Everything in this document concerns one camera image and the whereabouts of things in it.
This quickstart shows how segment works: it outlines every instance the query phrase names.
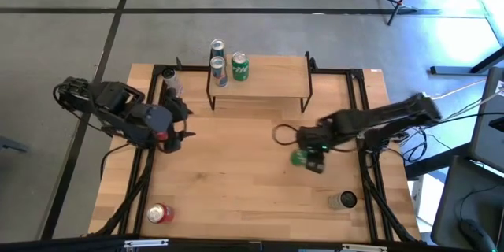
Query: concrete floor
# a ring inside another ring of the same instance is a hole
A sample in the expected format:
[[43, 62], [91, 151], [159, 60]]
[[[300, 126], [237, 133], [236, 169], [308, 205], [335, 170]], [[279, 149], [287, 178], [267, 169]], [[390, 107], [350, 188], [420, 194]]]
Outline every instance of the concrete floor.
[[[119, 0], [0, 0], [0, 7], [116, 7]], [[390, 99], [418, 91], [442, 94], [479, 78], [430, 76], [431, 65], [471, 66], [499, 48], [479, 0], [406, 0], [420, 9], [459, 17], [327, 15], [124, 15], [104, 80], [125, 81], [131, 63], [206, 64], [209, 41], [250, 54], [303, 55], [320, 67], [383, 69]], [[377, 0], [128, 0], [127, 7], [289, 7], [390, 9]], [[487, 4], [486, 7], [499, 5]], [[0, 242], [35, 239], [76, 120], [50, 92], [66, 76], [91, 79], [112, 15], [0, 14], [0, 135], [28, 144], [28, 154], [0, 152]], [[483, 84], [438, 101], [446, 116], [473, 102]], [[474, 120], [431, 133], [449, 146], [469, 141]], [[109, 139], [88, 129], [55, 237], [87, 231], [99, 185], [99, 161]], [[427, 157], [444, 151], [429, 141]]]

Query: wooden tabletop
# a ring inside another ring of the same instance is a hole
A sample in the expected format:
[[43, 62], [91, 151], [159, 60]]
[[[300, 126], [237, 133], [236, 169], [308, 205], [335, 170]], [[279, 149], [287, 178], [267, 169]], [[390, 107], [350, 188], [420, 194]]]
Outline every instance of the wooden tabletop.
[[[134, 64], [128, 85], [146, 93], [152, 68]], [[364, 74], [370, 107], [388, 104], [382, 72], [365, 70]], [[146, 208], [163, 202], [175, 210], [175, 219], [170, 224], [151, 224], [144, 217], [141, 235], [368, 242], [357, 153], [326, 154], [326, 169], [319, 175], [290, 163], [296, 145], [280, 146], [272, 140], [277, 124], [314, 125], [319, 117], [350, 108], [345, 76], [313, 75], [313, 97], [305, 113], [297, 100], [288, 98], [222, 98], [212, 111], [206, 76], [206, 72], [180, 72], [183, 100], [195, 113], [187, 121], [188, 130], [196, 136], [185, 139], [182, 149], [173, 154], [156, 154]], [[280, 140], [293, 138], [294, 132], [279, 131]], [[114, 138], [111, 148], [123, 143]], [[355, 143], [340, 147], [354, 148]], [[100, 229], [123, 200], [133, 154], [134, 148], [128, 146], [108, 157], [90, 232]], [[389, 206], [409, 233], [419, 238], [402, 159], [385, 152], [380, 163]], [[346, 190], [357, 195], [358, 204], [353, 209], [329, 209], [327, 197]], [[377, 206], [375, 212], [383, 238]]]
[[309, 95], [306, 57], [250, 55], [249, 78], [233, 79], [231, 55], [228, 63], [228, 85], [218, 87], [210, 82], [210, 95], [228, 97], [307, 98]]

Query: wooden shelf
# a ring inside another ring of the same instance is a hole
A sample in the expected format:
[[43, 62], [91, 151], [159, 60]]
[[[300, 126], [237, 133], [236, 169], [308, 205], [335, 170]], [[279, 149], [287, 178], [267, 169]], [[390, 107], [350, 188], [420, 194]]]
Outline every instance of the wooden shelf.
[[250, 55], [249, 78], [233, 79], [231, 55], [228, 60], [228, 85], [218, 87], [210, 77], [213, 97], [308, 98], [309, 76], [306, 57]]

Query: coca-cola can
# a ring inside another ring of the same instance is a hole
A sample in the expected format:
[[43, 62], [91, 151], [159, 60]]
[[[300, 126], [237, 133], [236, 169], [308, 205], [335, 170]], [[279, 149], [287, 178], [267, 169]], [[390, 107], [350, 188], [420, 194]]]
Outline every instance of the coca-cola can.
[[158, 203], [147, 211], [147, 219], [153, 224], [168, 223], [173, 220], [173, 209], [170, 206]]

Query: soda can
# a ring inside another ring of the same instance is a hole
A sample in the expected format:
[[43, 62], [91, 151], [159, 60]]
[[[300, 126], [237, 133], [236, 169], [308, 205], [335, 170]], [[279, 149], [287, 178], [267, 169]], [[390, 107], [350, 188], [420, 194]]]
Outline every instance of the soda can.
[[249, 60], [243, 52], [233, 54], [231, 65], [233, 68], [233, 78], [238, 81], [244, 81], [249, 77]]
[[147, 211], [147, 219], [153, 224], [168, 223], [173, 221], [173, 209], [161, 203], [154, 204]]
[[215, 84], [219, 87], [225, 87], [228, 84], [228, 74], [226, 72], [226, 61], [221, 56], [216, 56], [210, 60], [212, 76]]
[[212, 58], [216, 56], [221, 56], [224, 59], [226, 58], [226, 56], [224, 55], [224, 40], [222, 39], [212, 40], [212, 43], [210, 43], [210, 48], [212, 49]]
[[163, 70], [161, 75], [163, 76], [166, 86], [168, 86], [168, 88], [174, 88], [176, 90], [176, 97], [180, 97], [183, 92], [183, 88], [176, 71], [172, 68], [166, 68]]
[[328, 206], [331, 209], [351, 209], [355, 205], [357, 196], [352, 191], [344, 191], [328, 198]]

